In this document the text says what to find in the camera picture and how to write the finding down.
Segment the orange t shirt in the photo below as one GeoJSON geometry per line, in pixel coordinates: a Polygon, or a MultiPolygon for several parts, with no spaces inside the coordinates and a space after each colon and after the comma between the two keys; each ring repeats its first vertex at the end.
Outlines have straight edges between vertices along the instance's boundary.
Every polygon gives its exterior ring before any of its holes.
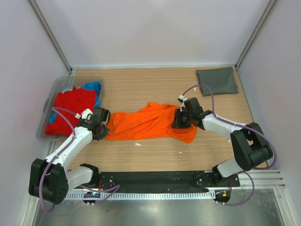
{"type": "Polygon", "coordinates": [[[175,111],[179,107],[169,104],[149,102],[137,112],[116,112],[111,114],[107,128],[110,130],[107,140],[141,140],[160,137],[172,137],[185,143],[192,143],[197,128],[173,129],[175,111]]]}

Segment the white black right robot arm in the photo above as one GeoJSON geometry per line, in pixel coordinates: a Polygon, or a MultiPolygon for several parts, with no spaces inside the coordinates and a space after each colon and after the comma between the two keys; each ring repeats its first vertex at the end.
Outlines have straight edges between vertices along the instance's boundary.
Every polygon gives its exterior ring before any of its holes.
{"type": "Polygon", "coordinates": [[[175,111],[173,129],[192,126],[217,133],[230,141],[234,157],[212,168],[212,181],[216,186],[227,184],[231,176],[255,169],[274,157],[274,150],[259,124],[237,123],[218,116],[214,111],[204,111],[198,100],[179,96],[182,104],[175,111]]]}

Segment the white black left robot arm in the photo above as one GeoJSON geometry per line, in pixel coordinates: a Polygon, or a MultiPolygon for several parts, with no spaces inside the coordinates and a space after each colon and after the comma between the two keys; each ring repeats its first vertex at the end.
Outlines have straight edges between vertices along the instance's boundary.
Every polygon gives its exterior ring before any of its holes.
{"type": "Polygon", "coordinates": [[[77,125],[71,125],[70,136],[45,159],[35,159],[31,164],[29,195],[60,204],[67,193],[81,185],[95,188],[100,177],[96,166],[83,163],[76,170],[70,164],[80,151],[93,140],[101,141],[109,133],[109,110],[97,107],[94,111],[84,110],[75,114],[77,125]]]}

